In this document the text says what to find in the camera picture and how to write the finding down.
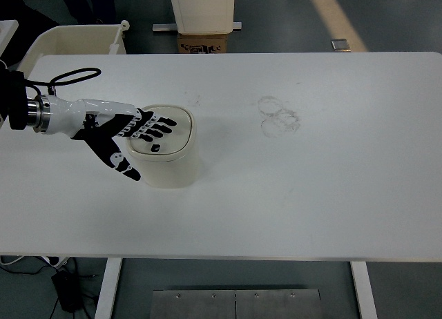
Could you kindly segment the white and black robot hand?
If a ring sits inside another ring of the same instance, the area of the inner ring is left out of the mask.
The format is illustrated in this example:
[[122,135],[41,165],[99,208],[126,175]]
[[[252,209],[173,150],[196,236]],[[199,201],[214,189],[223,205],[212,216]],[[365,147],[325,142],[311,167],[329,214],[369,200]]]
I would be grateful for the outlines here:
[[124,157],[114,138],[151,143],[171,134],[177,126],[173,119],[132,104],[95,99],[66,101],[54,95],[46,95],[43,100],[50,109],[45,134],[63,133],[85,142],[105,165],[135,181],[141,180],[141,175]]

